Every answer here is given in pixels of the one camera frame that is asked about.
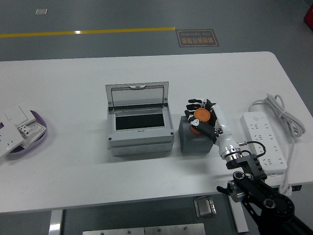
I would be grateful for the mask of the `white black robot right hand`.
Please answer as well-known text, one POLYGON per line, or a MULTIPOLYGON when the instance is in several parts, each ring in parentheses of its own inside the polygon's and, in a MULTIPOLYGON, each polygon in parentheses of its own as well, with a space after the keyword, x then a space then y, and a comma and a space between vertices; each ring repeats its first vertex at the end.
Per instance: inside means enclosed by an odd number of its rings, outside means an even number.
POLYGON ((184 111, 190 126, 209 137, 219 147, 219 155, 227 162, 241 157, 239 144, 232 133, 221 107, 208 99, 190 99, 184 111), (204 110, 210 114, 206 121, 196 117, 196 111, 204 110))

